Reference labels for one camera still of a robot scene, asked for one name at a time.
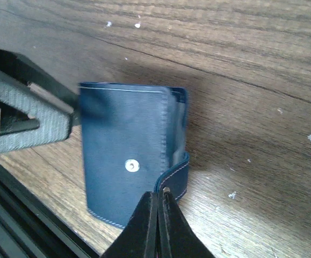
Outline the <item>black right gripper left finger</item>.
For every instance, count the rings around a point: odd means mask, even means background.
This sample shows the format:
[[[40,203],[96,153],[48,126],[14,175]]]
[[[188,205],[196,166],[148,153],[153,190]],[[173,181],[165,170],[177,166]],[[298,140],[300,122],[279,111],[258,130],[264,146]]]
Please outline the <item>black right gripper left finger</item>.
[[[144,193],[127,226],[101,257],[156,257],[157,208],[157,194]]]

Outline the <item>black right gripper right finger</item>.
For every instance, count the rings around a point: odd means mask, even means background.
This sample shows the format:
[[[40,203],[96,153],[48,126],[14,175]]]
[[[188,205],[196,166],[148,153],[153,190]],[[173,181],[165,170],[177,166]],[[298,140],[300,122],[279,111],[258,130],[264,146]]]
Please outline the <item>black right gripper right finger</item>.
[[[158,193],[157,228],[158,257],[215,257],[194,234],[169,191]]]

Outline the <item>blue leather card holder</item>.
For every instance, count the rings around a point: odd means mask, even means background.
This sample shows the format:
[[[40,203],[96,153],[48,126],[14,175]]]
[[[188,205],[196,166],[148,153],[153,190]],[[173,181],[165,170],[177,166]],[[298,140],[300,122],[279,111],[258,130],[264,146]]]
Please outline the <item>blue leather card holder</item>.
[[[181,87],[82,82],[79,109],[88,212],[124,228],[142,195],[187,191],[188,96]]]

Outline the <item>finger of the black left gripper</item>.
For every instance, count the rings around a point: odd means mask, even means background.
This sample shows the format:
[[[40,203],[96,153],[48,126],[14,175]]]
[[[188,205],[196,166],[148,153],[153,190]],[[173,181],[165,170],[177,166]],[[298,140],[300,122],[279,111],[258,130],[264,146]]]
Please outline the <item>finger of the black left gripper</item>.
[[[0,153],[68,139],[72,118],[0,71]]]
[[[74,109],[71,113],[73,125],[80,124],[78,94],[57,81],[26,56],[0,49],[0,71],[24,85],[35,83],[48,91]]]

